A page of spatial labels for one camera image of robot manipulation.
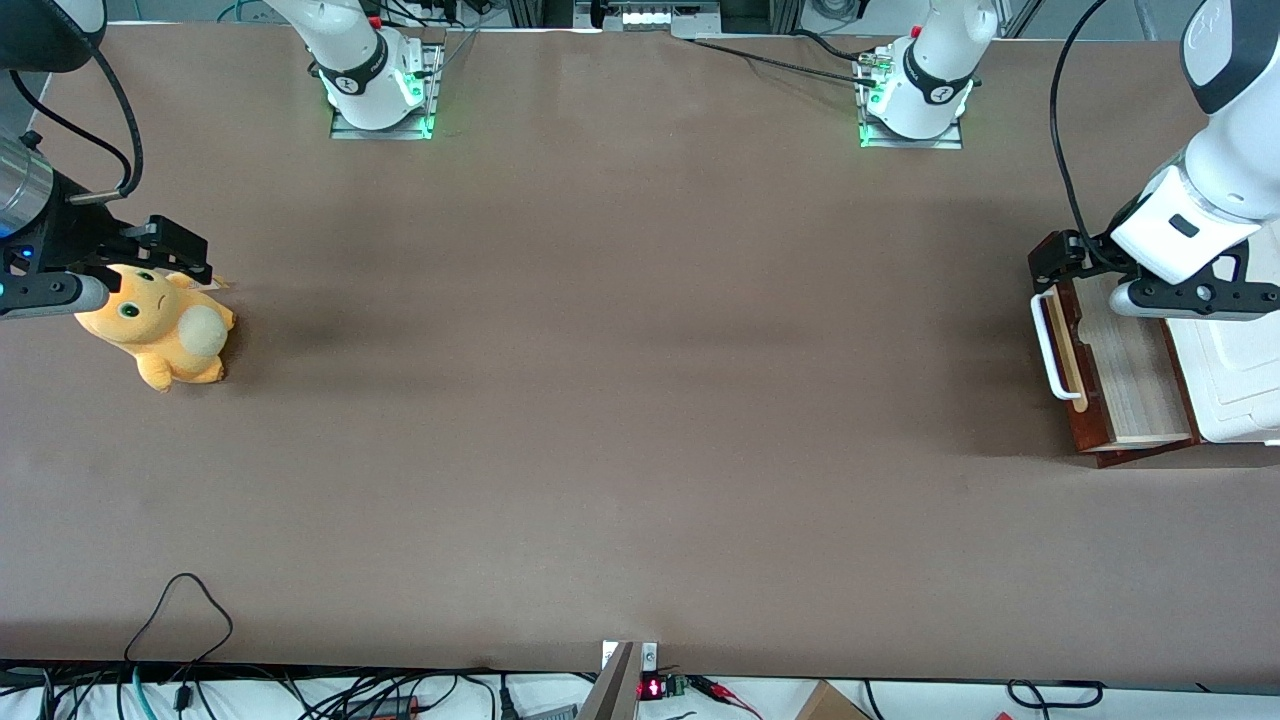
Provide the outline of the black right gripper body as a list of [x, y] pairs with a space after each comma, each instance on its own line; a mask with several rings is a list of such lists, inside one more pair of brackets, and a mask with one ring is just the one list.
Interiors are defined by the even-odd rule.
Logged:
[[54, 176], [45, 208], [33, 220], [3, 236], [4, 273], [82, 273], [86, 266], [154, 265], [152, 259], [140, 254], [137, 240], [124, 236], [129, 224], [116, 219], [104, 205], [68, 202], [70, 191], [82, 191], [82, 187], [64, 176]]

